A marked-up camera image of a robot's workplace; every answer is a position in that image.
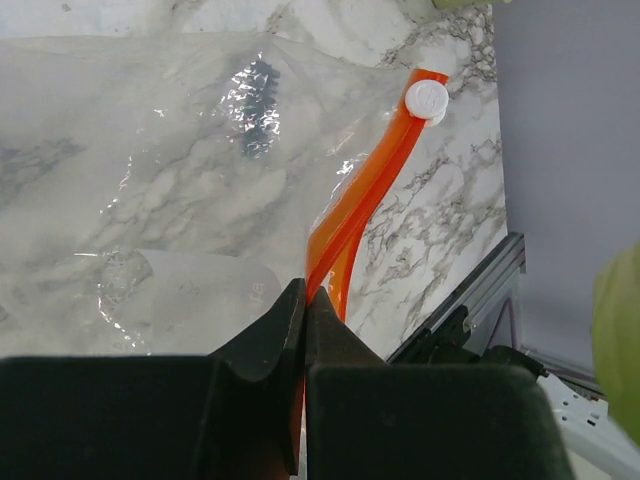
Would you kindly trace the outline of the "green toy cabbage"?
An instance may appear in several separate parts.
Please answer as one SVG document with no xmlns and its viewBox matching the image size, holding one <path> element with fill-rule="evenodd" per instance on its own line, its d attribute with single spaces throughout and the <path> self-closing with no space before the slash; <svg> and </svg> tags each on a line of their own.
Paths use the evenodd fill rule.
<svg viewBox="0 0 640 480">
<path fill-rule="evenodd" d="M 639 245 L 622 251 L 594 281 L 596 379 L 615 421 L 639 441 Z"/>
</svg>

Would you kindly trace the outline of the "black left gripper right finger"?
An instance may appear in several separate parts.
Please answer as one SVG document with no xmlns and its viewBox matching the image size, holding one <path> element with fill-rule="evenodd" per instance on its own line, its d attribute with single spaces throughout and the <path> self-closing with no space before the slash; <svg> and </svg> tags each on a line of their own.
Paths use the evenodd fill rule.
<svg viewBox="0 0 640 480">
<path fill-rule="evenodd" d="M 390 365 L 319 290 L 308 305 L 311 479 L 570 479 L 547 397 L 523 368 Z"/>
</svg>

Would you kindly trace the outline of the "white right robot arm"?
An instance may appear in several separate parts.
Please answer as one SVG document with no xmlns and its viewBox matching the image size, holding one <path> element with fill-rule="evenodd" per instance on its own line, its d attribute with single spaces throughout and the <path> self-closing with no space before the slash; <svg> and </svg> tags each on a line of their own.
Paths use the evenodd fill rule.
<svg viewBox="0 0 640 480">
<path fill-rule="evenodd" d="M 518 333 L 509 300 L 486 315 L 462 304 L 437 315 L 412 336 L 407 360 L 424 364 L 486 362 L 527 370 L 544 390 L 572 456 L 610 479 L 637 479 L 639 447 L 614 421 L 604 397 L 523 350 Z"/>
</svg>

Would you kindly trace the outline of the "aluminium frame rail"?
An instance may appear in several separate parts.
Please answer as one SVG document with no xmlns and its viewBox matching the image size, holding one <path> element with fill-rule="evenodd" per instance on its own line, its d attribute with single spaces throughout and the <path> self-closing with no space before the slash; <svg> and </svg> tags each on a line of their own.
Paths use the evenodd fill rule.
<svg viewBox="0 0 640 480">
<path fill-rule="evenodd" d="M 525 267 L 525 240 L 510 233 L 472 270 L 388 359 L 427 363 L 438 347 L 467 347 L 481 354 L 494 338 L 499 317 L 513 303 Z"/>
</svg>

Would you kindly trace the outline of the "clear zip bag orange zipper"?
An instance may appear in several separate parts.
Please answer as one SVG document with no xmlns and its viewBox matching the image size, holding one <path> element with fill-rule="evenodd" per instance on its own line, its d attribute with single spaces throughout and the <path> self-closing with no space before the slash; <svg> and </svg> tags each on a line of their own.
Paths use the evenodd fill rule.
<svg viewBox="0 0 640 480">
<path fill-rule="evenodd" d="M 242 151 L 243 71 L 280 73 Z M 1 44 L 1 353 L 208 353 L 295 278 L 344 314 L 364 228 L 445 75 L 268 34 Z"/>
</svg>

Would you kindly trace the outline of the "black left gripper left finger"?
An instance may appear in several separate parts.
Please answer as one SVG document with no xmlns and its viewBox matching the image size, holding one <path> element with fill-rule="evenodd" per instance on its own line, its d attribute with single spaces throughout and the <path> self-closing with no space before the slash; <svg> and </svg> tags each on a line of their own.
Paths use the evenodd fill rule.
<svg viewBox="0 0 640 480">
<path fill-rule="evenodd" d="M 286 479 L 299 469 L 306 285 L 207 355 L 1 363 L 5 479 Z"/>
</svg>

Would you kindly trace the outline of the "green perforated plastic basket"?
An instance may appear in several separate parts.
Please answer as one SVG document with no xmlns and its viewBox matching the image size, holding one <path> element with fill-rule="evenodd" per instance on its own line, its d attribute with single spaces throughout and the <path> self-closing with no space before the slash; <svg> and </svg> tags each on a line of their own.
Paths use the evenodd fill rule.
<svg viewBox="0 0 640 480">
<path fill-rule="evenodd" d="M 511 0 L 431 0 L 438 10 L 450 10 L 467 6 L 480 6 L 494 3 L 511 3 Z"/>
</svg>

